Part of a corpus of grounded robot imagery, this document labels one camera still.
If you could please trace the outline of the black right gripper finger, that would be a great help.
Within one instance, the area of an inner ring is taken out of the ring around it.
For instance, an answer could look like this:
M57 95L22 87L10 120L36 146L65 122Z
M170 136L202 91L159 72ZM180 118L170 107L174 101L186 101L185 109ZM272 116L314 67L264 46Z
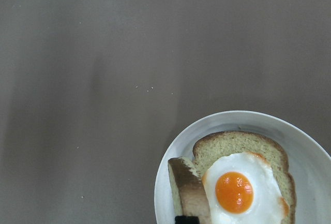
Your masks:
M197 216L176 216L175 224L200 224L199 218Z

